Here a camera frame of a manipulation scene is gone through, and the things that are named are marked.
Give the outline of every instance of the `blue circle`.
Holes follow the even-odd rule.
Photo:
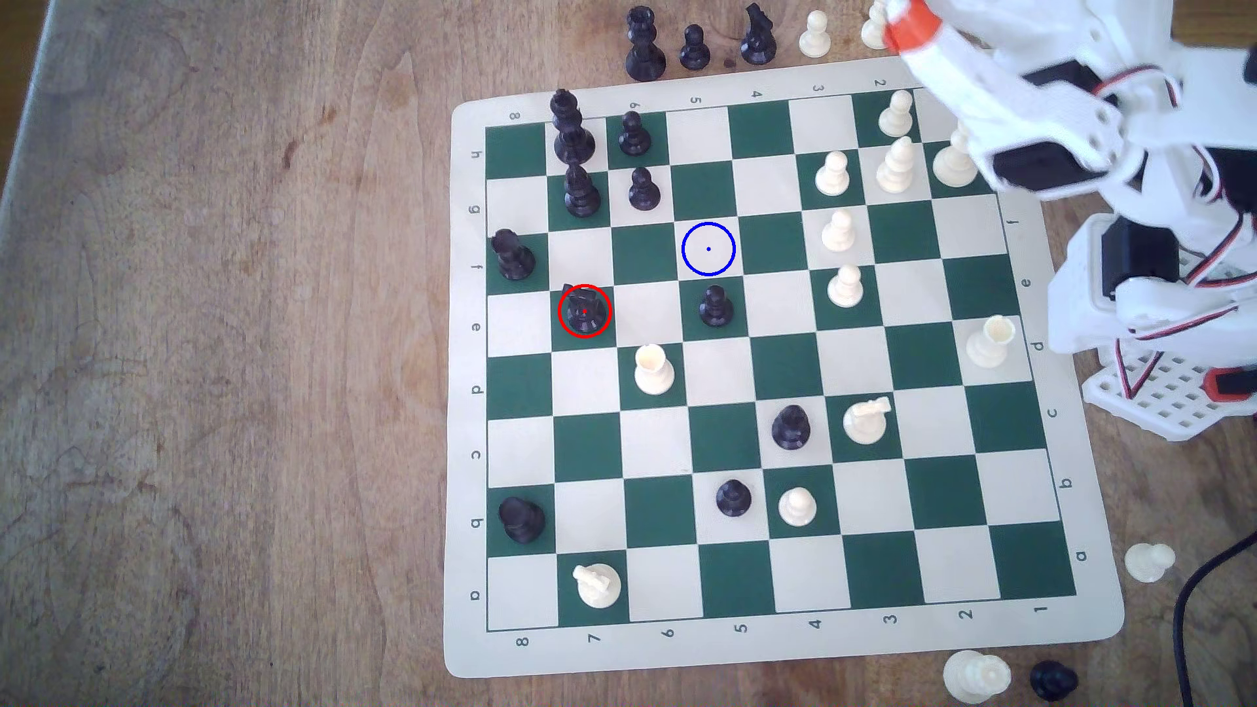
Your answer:
[[[694,233],[700,226],[715,226],[715,228],[723,230],[724,234],[729,237],[729,247],[730,247],[729,262],[725,263],[723,268],[720,268],[719,270],[716,270],[714,273],[704,273],[703,270],[695,268],[694,265],[690,264],[690,259],[685,255],[685,243],[689,242],[690,234]],[[709,277],[710,278],[710,277],[715,277],[715,276],[718,276],[718,274],[728,270],[729,265],[733,264],[733,259],[734,259],[734,257],[737,257],[737,254],[738,254],[738,243],[733,239],[733,234],[729,233],[729,229],[724,228],[723,225],[720,225],[720,224],[718,224],[715,221],[701,221],[701,223],[694,224],[694,226],[690,228],[690,230],[685,231],[685,238],[681,239],[681,260],[685,260],[685,267],[689,268],[690,270],[693,270],[694,274],[699,274],[699,276],[703,276],[703,277]]]

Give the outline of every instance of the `wood grain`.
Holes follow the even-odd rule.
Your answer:
[[[1254,26],[1227,6],[1224,25]],[[867,57],[831,1],[832,59]],[[811,6],[771,0],[776,65]],[[621,3],[62,0],[0,213],[0,702],[950,703],[944,653],[463,681],[441,655],[450,112],[622,83]],[[657,3],[669,53],[738,4]],[[683,73],[671,62],[665,78]],[[1053,254],[1097,199],[1050,204]],[[1095,370],[1077,359],[1080,375]],[[992,704],[1172,703],[1187,574],[1257,517],[1249,420],[1168,444],[1087,409],[1126,625],[1001,649]],[[1257,703],[1257,555],[1197,591],[1200,703]]]

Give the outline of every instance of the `chessboard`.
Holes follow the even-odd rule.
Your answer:
[[[874,172],[895,89],[914,96],[915,179]],[[903,62],[879,58],[573,89],[601,208],[563,204],[551,93],[464,103],[453,117],[445,659],[460,677],[866,655],[1107,638],[1123,624],[1109,531],[1072,361],[1045,347],[1052,277],[1040,204],[929,165],[955,118]],[[617,145],[637,111],[652,146]],[[850,187],[817,191],[830,151]],[[660,186],[630,206],[634,167]],[[856,243],[820,231],[846,208]],[[535,255],[502,276],[489,237]],[[859,265],[864,298],[826,284]],[[733,321],[698,306],[720,284]],[[574,336],[564,286],[605,293],[611,321]],[[1007,361],[973,365],[992,315],[1017,328]],[[635,351],[675,369],[634,382]],[[886,396],[885,435],[841,418]],[[784,450],[774,415],[802,406],[811,439]],[[752,492],[739,517],[716,489]],[[793,487],[815,520],[783,522]],[[499,503],[546,515],[507,536]],[[605,564],[618,599],[595,609],[572,579]]]

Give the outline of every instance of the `red circle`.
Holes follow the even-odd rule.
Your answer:
[[[567,326],[567,322],[563,321],[563,301],[567,299],[567,296],[571,294],[573,289],[579,289],[582,287],[588,287],[590,289],[597,292],[598,294],[602,296],[602,299],[605,299],[607,303],[607,321],[602,323],[602,328],[600,328],[593,333],[576,333],[574,331],[572,331],[569,326]],[[602,288],[600,287],[595,287],[592,284],[573,284],[572,287],[566,289],[563,294],[558,298],[558,323],[559,326],[563,327],[563,331],[577,338],[593,338],[595,336],[598,336],[600,333],[607,331],[607,326],[611,325],[611,298],[607,297],[607,293],[602,292]]]

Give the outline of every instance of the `black cable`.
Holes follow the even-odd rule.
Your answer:
[[[1248,537],[1200,565],[1200,569],[1188,577],[1187,584],[1183,585],[1183,591],[1179,593],[1178,601],[1174,603],[1174,669],[1179,677],[1179,693],[1183,696],[1183,707],[1194,707],[1195,704],[1192,702],[1192,681],[1187,677],[1187,653],[1183,649],[1183,614],[1187,613],[1187,600],[1192,596],[1192,590],[1195,589],[1195,585],[1200,584],[1200,580],[1205,575],[1218,569],[1227,560],[1248,550],[1254,543],[1257,543],[1257,531],[1253,531]]]

